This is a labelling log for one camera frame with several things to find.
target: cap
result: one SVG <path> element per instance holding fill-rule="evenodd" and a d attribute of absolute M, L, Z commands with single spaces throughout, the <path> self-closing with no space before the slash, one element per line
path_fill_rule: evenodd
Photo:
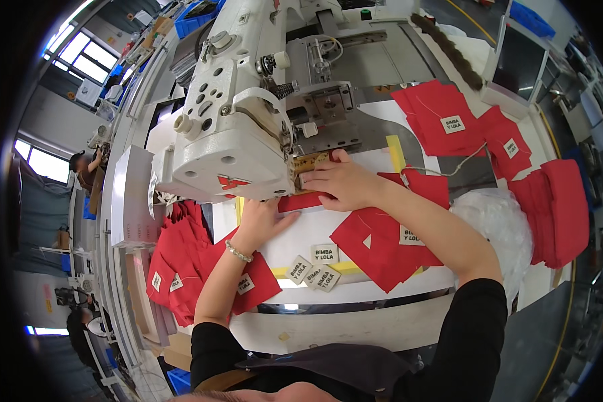
<path fill-rule="evenodd" d="M 79 152 L 78 154 L 73 154 L 70 158 L 69 158 L 69 170 L 72 172 L 76 172 L 76 164 L 78 163 L 78 161 L 80 160 L 80 158 L 85 154 L 85 151 L 82 150 L 81 152 Z"/>

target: apron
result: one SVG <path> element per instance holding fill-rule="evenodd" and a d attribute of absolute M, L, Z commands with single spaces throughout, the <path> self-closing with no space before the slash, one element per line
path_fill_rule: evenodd
<path fill-rule="evenodd" d="M 331 343 L 271 359 L 249 359 L 235 365 L 239 370 L 217 374 L 196 390 L 226 390 L 258 375 L 259 369 L 297 367 L 332 378 L 376 397 L 388 400 L 397 380 L 410 370 L 408 362 L 391 350 L 372 345 Z"/>

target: plastic bag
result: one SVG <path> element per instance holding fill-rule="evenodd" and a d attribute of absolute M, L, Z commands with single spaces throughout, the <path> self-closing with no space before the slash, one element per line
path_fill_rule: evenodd
<path fill-rule="evenodd" d="M 450 211 L 489 239 L 500 261 L 507 311 L 511 312 L 534 253 L 527 216 L 514 195 L 500 189 L 469 191 L 453 201 Z"/>

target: woman's hand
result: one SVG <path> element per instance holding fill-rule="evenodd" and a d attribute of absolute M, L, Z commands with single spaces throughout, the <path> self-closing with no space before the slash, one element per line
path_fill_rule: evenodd
<path fill-rule="evenodd" d="M 353 162 L 344 149 L 334 150 L 333 158 L 339 162 L 326 161 L 315 166 L 315 171 L 303 173 L 304 188 L 337 198 L 320 196 L 327 210 L 345 212 L 375 206 L 388 180 Z"/>
<path fill-rule="evenodd" d="M 290 213 L 277 221 L 274 218 L 277 204 L 279 204 L 279 198 L 272 198 L 266 202 L 246 199 L 241 225 L 230 241 L 237 251 L 243 255 L 251 255 L 265 242 L 286 230 L 297 220 L 299 212 Z"/>

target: woman's right hand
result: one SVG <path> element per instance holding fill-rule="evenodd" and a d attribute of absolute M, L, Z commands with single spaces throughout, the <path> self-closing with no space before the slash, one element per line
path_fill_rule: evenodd
<path fill-rule="evenodd" d="M 322 162 L 313 172 L 302 174 L 304 188 L 335 197 L 320 196 L 327 210 L 345 212 L 375 206 L 391 182 L 353 162 L 344 149 L 334 150 L 333 158 L 339 162 Z"/>

